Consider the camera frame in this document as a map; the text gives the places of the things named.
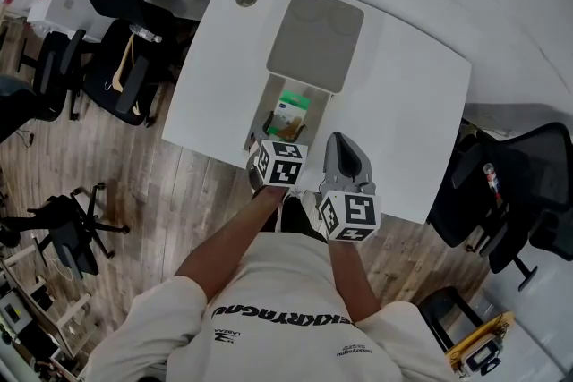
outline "wooden floor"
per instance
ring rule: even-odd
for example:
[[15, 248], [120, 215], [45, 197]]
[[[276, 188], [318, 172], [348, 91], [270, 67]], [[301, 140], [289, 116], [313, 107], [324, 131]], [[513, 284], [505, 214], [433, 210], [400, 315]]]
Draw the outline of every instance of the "wooden floor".
[[[53, 123], [24, 126], [35, 134], [30, 148], [16, 135], [0, 145], [10, 215], [27, 216], [26, 208], [40, 206], [51, 195], [76, 187], [88, 190], [103, 181], [107, 189], [101, 204], [107, 222], [132, 228], [127, 235], [102, 234], [115, 258], [105, 259], [94, 247], [100, 274], [83, 282], [72, 280], [51, 248], [48, 269], [38, 260], [17, 267], [25, 284], [33, 284], [35, 275], [46, 278], [59, 300], [57, 308], [85, 292], [94, 296], [99, 331], [84, 347], [84, 357], [123, 323], [135, 295], [173, 275], [187, 253], [250, 198], [243, 170], [161, 139], [173, 91], [167, 88], [158, 97], [158, 121], [149, 129], [118, 121], [82, 95], [80, 121], [68, 121], [64, 110]], [[21, 247], [30, 244], [30, 237], [30, 232], [22, 236]], [[457, 286], [469, 298], [488, 270], [463, 247], [449, 248], [431, 226], [391, 216], [383, 218], [361, 253], [382, 304], [420, 301], [445, 285]]]

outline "white desk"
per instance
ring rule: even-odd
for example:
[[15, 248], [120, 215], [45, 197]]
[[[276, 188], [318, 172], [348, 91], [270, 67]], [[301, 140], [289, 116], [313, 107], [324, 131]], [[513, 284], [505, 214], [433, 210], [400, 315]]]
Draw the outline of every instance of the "white desk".
[[[290, 0], [210, 0], [185, 59], [163, 139], [245, 167], [243, 150]], [[428, 216], [458, 131], [471, 65], [420, 30], [355, 0], [363, 27], [342, 92], [326, 107], [302, 186], [317, 191], [326, 141], [353, 139], [372, 162], [381, 211]]]

